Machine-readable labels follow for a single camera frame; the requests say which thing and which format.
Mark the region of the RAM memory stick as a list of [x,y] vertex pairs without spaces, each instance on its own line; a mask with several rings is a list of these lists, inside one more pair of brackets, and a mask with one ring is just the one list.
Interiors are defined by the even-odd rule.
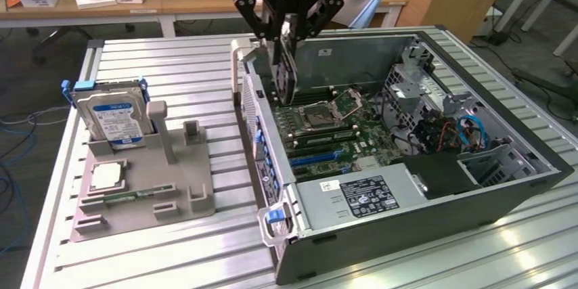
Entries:
[[298,16],[287,14],[282,27],[281,36],[273,46],[273,76],[278,97],[283,105],[294,102],[295,88],[298,84],[298,69],[295,64],[297,40],[295,25]]

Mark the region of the metal socket cover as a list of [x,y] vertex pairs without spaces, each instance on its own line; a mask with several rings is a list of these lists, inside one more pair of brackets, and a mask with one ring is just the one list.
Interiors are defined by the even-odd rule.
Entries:
[[340,120],[345,120],[362,106],[362,95],[353,88],[346,89],[332,101],[336,117]]

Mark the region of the CPU socket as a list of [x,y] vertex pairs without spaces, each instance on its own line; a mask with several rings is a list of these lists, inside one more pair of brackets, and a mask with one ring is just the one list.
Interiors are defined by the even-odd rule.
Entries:
[[302,121],[301,130],[303,131],[317,131],[345,126],[345,122],[336,117],[328,101],[301,106],[298,114]]

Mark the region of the perforated metal drive cage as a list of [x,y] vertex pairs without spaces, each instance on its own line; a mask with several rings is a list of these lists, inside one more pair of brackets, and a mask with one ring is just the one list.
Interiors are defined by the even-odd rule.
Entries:
[[396,64],[385,81],[385,118],[389,125],[414,129],[432,110],[444,111],[449,88],[421,67]]

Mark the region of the black power brick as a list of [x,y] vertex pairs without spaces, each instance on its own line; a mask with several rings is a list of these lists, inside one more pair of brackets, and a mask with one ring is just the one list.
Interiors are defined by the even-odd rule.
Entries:
[[510,33],[505,31],[493,31],[488,37],[489,44],[500,46],[510,40]]

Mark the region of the green motherboard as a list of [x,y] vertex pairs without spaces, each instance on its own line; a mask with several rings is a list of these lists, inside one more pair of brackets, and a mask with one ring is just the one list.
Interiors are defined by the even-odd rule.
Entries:
[[376,99],[378,94],[360,84],[350,84],[344,87],[330,86],[336,97],[349,88],[356,89],[362,95],[364,106],[345,119],[341,120],[346,125],[353,125],[358,129],[356,137],[349,139],[313,139],[309,141],[297,141],[287,137],[287,133],[297,131],[302,126],[298,114],[298,104],[301,102],[299,93],[295,94],[294,102],[283,105],[277,92],[267,94],[267,100],[273,111],[273,118],[281,136],[281,144],[285,152],[294,149],[313,146],[325,146],[341,143],[344,153],[337,160],[307,164],[291,167],[293,174],[298,182],[311,181],[324,177],[332,177],[352,172],[358,172],[356,161],[364,156],[377,156],[384,166],[394,163],[404,153],[396,144],[396,138],[392,136],[390,129],[385,126],[382,115],[378,113]]

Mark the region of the wooden desk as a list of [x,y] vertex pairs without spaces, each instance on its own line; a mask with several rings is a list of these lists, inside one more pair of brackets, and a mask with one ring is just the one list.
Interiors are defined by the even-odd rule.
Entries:
[[79,9],[75,0],[58,0],[55,7],[7,6],[0,0],[0,28],[157,22],[163,37],[175,37],[175,22],[239,18],[233,0],[145,0]]

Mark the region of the long blue expansion slot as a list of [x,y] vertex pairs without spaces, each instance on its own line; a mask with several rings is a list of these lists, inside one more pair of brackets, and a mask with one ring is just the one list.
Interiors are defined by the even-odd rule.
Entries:
[[291,158],[289,160],[289,163],[290,163],[290,166],[294,167],[294,166],[303,166],[307,164],[315,164],[320,162],[328,162],[328,161],[337,160],[340,158],[340,156],[342,155],[342,153],[344,153],[342,150],[334,150],[330,152]]

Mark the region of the hard disk blue caddy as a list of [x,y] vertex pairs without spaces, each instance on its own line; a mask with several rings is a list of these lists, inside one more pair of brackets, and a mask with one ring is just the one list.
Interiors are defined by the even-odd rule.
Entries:
[[145,137],[155,132],[147,117],[147,87],[145,78],[62,82],[63,96],[83,118],[93,141],[107,141],[115,150],[145,146]]

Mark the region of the black office chair base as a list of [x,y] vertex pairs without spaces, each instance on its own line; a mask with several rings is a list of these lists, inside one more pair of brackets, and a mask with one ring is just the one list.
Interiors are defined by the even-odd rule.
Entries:
[[47,63],[47,57],[42,55],[45,49],[54,45],[67,34],[77,33],[89,42],[89,48],[102,48],[105,41],[95,39],[86,30],[87,25],[66,25],[59,27],[51,35],[34,47],[31,60],[37,66],[43,66]]

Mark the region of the silver chipset heatsink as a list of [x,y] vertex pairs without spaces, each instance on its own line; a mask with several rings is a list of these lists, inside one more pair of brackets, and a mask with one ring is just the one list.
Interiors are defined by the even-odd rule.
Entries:
[[384,167],[384,163],[381,162],[380,157],[372,155],[360,157],[356,161],[356,166],[358,171],[364,171],[368,169],[377,169]]

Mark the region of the black plastic shroud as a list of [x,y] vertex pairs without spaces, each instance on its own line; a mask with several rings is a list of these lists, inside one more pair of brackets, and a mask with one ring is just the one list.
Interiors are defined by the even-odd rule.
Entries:
[[440,152],[402,158],[410,173],[426,186],[426,198],[433,200],[480,189],[456,154]]

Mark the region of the grey parts rack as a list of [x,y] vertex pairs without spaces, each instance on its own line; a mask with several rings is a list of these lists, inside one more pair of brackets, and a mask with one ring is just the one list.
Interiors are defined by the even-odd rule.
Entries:
[[[187,120],[179,129],[166,126],[163,101],[147,104],[147,117],[157,133],[145,146],[113,149],[107,141],[89,142],[71,241],[98,238],[209,217],[217,212],[206,129]],[[118,162],[122,180],[114,187],[91,191],[94,167]],[[143,200],[109,204],[103,197],[122,192],[161,188]]]

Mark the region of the black floor stand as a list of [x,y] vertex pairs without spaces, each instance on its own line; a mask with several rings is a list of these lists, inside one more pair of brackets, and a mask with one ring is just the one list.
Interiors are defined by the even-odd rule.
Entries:
[[518,80],[526,81],[534,86],[558,94],[574,102],[578,102],[578,79],[561,84],[520,69],[514,69],[512,74]]

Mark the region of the grey power supply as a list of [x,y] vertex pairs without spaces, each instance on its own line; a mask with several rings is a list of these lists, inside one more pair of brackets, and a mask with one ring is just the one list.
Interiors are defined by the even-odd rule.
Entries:
[[297,192],[309,227],[315,231],[428,203],[405,164],[298,183]]

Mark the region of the silver CPU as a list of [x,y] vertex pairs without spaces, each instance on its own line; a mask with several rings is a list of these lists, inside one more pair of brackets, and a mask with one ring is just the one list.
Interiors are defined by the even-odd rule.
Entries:
[[93,170],[90,190],[114,187],[122,180],[123,166],[118,162],[99,164]]

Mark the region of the metal disk bay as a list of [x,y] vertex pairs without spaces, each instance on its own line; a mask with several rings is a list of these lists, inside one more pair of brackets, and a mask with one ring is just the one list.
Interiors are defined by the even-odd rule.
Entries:
[[457,157],[482,187],[538,174],[536,167],[510,144],[478,153],[464,152]]

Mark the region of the green RAM stick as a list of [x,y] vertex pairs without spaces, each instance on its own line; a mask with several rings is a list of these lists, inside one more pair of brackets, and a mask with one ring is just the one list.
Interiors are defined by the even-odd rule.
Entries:
[[155,196],[155,192],[159,191],[161,188],[153,188],[147,190],[122,192],[118,194],[110,194],[103,197],[103,201],[109,204],[127,201],[143,200]]

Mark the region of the black open PC case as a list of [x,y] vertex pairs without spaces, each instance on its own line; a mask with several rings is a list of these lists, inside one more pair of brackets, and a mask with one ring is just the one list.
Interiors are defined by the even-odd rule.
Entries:
[[[377,93],[378,113],[404,153],[390,165],[404,164],[408,156],[478,153],[510,144],[538,174],[315,231],[298,204],[302,182],[293,174],[267,100],[267,94],[277,92],[273,44],[245,37],[231,47],[234,103],[258,201],[258,229],[278,284],[305,284],[325,273],[492,225],[574,173],[529,125],[530,101],[450,32],[438,28],[332,31],[297,45],[295,94],[301,89],[353,83]],[[396,64],[421,67],[450,90],[444,111],[432,110],[414,129],[389,125],[385,118],[385,81]],[[258,98],[257,90],[265,98]],[[263,143],[254,142],[258,129]],[[265,216],[275,209],[286,219],[269,224]]]

